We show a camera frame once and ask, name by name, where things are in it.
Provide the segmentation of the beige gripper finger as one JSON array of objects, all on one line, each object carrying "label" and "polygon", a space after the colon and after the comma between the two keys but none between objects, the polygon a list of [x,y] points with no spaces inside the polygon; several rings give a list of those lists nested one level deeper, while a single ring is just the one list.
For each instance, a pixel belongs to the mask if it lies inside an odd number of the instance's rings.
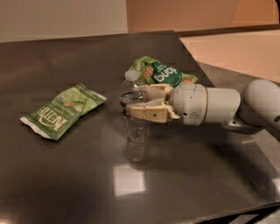
[{"label": "beige gripper finger", "polygon": [[145,92],[150,101],[156,99],[164,99],[167,101],[169,99],[169,93],[173,90],[173,87],[169,84],[151,84],[133,87],[133,90]]},{"label": "beige gripper finger", "polygon": [[129,105],[126,109],[130,116],[154,123],[167,123],[172,119],[180,119],[173,107],[165,104],[157,106]]}]

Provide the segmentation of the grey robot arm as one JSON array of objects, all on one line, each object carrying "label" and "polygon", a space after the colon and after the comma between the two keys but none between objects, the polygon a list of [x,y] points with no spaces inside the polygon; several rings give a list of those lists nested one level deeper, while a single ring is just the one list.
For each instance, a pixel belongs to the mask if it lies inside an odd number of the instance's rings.
[{"label": "grey robot arm", "polygon": [[253,80],[241,92],[192,83],[143,85],[138,89],[148,100],[132,102],[125,110],[141,120],[167,123],[179,119],[184,125],[217,124],[242,134],[261,130],[275,137],[280,134],[280,87],[269,80]]}]

